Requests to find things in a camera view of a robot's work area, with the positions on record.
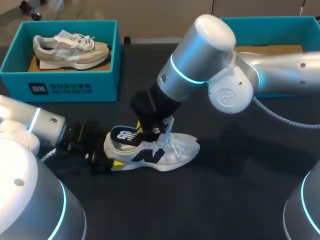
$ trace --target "shoebox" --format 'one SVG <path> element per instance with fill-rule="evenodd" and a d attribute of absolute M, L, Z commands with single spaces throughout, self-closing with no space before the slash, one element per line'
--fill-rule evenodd
<path fill-rule="evenodd" d="M 111 47 L 110 62 L 92 70 L 40 70 L 33 38 L 65 30 L 95 37 Z M 0 68 L 12 98 L 23 102 L 114 102 L 117 100 L 121 43 L 116 20 L 27 21 L 18 28 Z"/>
<path fill-rule="evenodd" d="M 320 51 L 320 25 L 313 16 L 222 17 L 234 32 L 235 51 L 279 55 Z M 259 97 L 287 97 L 259 94 Z"/>

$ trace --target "white sneaker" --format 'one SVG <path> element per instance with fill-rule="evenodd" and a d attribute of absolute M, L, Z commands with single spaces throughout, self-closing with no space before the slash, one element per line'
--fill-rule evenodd
<path fill-rule="evenodd" d="M 105 43 L 94 42 L 93 38 L 64 30 L 51 38 L 35 36 L 33 50 L 39 68 L 88 70 L 104 64 L 111 49 Z"/>
<path fill-rule="evenodd" d="M 152 141 L 145 133 L 137 133 L 136 128 L 114 127 L 106 136 L 104 151 L 108 158 L 124 163 L 124 167 L 111 170 L 151 167 L 165 172 L 180 168 L 194 159 L 200 150 L 197 138 L 171 133 L 173 122 L 174 118 L 171 116 L 167 120 L 166 133 L 154 134 L 158 136 L 156 141 Z"/>

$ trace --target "dark table surface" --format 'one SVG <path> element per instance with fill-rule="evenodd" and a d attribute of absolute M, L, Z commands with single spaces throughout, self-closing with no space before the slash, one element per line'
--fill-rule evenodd
<path fill-rule="evenodd" d="M 131 96 L 156 80 L 175 47 L 123 46 L 117 102 L 33 105 L 71 121 L 96 119 L 105 130 L 135 126 Z M 0 63 L 7 50 L 0 47 Z M 190 164 L 171 172 L 140 168 L 109 175 L 91 175 L 84 167 L 62 178 L 84 207 L 87 240 L 286 239 L 283 208 L 320 156 L 319 130 L 285 125 L 254 103 L 236 115 L 220 113 L 207 91 L 199 90 L 174 115 L 173 131 L 191 134 L 201 145 Z M 0 94 L 10 96 L 2 81 Z M 320 123 L 318 99 L 261 101 L 293 121 Z"/>

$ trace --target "shoe lace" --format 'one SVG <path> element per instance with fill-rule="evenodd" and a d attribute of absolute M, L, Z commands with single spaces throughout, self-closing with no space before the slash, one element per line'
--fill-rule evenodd
<path fill-rule="evenodd" d="M 73 37 L 74 37 L 74 40 L 79 43 L 75 46 L 72 46 L 71 47 L 72 49 L 78 48 L 88 52 L 95 49 L 95 42 L 93 41 L 95 37 L 90 37 L 89 35 L 84 36 L 78 33 L 73 34 Z"/>
<path fill-rule="evenodd" d="M 170 134 L 169 137 L 166 138 L 166 140 L 162 141 L 162 140 L 158 140 L 158 141 L 154 141 L 154 144 L 156 144 L 156 148 L 157 149 L 163 149 L 163 148 L 173 148 L 174 149 L 174 153 L 180 157 L 182 155 L 182 153 L 186 150 L 186 144 L 178 139 L 175 138 L 175 136 L 173 134 Z"/>

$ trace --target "logo on box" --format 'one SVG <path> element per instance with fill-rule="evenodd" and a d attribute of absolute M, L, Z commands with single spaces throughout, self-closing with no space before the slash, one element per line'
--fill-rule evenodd
<path fill-rule="evenodd" d="M 48 90 L 44 83 L 28 83 L 33 95 L 48 95 Z"/>

